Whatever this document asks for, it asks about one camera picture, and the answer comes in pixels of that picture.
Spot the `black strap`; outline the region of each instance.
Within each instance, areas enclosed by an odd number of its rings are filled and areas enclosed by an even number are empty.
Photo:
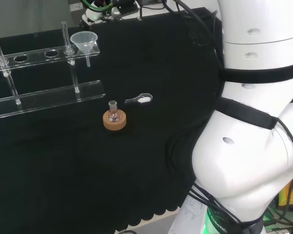
[[[216,102],[216,111],[265,129],[273,129],[277,121],[269,114],[240,102],[221,97]]]
[[[268,70],[223,69],[219,78],[224,81],[244,84],[266,84],[290,80],[293,78],[293,65]]]

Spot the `yellow object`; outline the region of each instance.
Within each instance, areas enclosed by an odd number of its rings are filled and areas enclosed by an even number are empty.
[[[288,183],[288,185],[279,192],[279,206],[281,207],[287,205],[290,184],[291,183]],[[290,205],[293,205],[293,190],[291,192]]]

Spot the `rack hole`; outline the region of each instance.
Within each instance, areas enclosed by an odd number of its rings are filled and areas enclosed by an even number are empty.
[[[27,55],[19,55],[14,58],[15,62],[25,62],[26,60],[28,60]]]
[[[223,141],[228,145],[234,145],[234,141],[228,137],[224,137]]]
[[[48,58],[53,58],[53,57],[59,55],[59,52],[57,50],[50,50],[50,51],[46,52],[44,55]]]

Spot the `black cloth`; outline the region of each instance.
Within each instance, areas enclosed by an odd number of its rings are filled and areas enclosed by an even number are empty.
[[[90,58],[90,68],[76,60],[77,76],[79,83],[100,79],[104,98],[0,119],[0,234],[113,234],[175,210],[186,197],[178,174],[168,173],[164,146],[168,136],[213,108],[213,49],[198,46],[196,22],[170,14],[93,31],[101,53]],[[10,54],[60,46],[63,37],[55,30],[0,44]],[[12,77],[20,94],[72,84],[66,61],[16,69]],[[153,101],[124,105],[140,93],[152,94]],[[8,96],[0,74],[0,98]],[[127,115],[119,133],[103,127],[110,100]],[[190,156],[177,159],[180,170],[192,170]]]

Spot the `white wall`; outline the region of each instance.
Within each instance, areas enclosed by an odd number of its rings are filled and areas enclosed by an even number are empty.
[[[176,10],[173,0],[168,5]],[[184,0],[191,8],[218,8],[217,0]],[[154,15],[167,10],[143,9],[143,15]],[[68,0],[0,0],[0,38],[61,28],[61,22],[74,26]]]

